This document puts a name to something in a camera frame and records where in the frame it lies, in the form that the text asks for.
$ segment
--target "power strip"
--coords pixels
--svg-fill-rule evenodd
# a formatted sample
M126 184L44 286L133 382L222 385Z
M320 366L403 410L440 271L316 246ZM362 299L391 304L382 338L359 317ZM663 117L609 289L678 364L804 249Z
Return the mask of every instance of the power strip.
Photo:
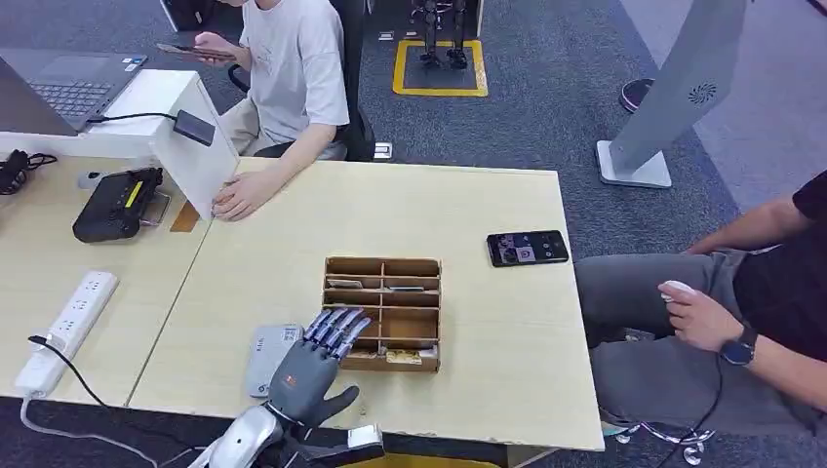
M118 279L111 273L87 273L49 328L49 344L72 359L117 286ZM65 368L66 364L54 352L41 347L18 374L15 386L22 396L45 397L55 389Z

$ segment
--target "shoe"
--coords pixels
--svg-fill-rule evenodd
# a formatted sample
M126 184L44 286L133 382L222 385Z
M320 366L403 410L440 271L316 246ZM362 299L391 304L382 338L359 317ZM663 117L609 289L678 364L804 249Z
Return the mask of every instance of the shoe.
M451 60L451 68L460 70L468 68L468 58L465 57L465 52L462 49L448 50L448 59Z

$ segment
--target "wooden organizer box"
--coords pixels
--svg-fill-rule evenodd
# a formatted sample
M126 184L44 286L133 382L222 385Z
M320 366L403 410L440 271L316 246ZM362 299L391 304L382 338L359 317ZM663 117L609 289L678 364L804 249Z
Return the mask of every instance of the wooden organizer box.
M405 287L422 291L395 291ZM328 258L324 308L362 307L373 319L342 368L437 371L440 294L440 263L434 259Z

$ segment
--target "robotic arm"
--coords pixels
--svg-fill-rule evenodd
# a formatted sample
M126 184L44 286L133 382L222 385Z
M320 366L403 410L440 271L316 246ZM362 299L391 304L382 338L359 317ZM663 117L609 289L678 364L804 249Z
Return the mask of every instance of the robotic arm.
M303 437L297 437L342 412L359 396L359 388L351 386L325 400L339 363L371 322L362 315L362 309L323 310L273 374L266 402L242 412L190 468L250 468L274 449L292 449L310 464L326 466L383 456L380 439L356 447L320 448L304 445L298 441Z

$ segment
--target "black t-shirt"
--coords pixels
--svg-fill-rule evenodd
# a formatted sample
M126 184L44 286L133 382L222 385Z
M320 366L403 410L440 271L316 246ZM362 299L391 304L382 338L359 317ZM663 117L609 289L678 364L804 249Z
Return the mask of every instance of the black t-shirt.
M735 273L735 297L758 333L827 362L827 171L793 203L813 225L771 251L747 255Z

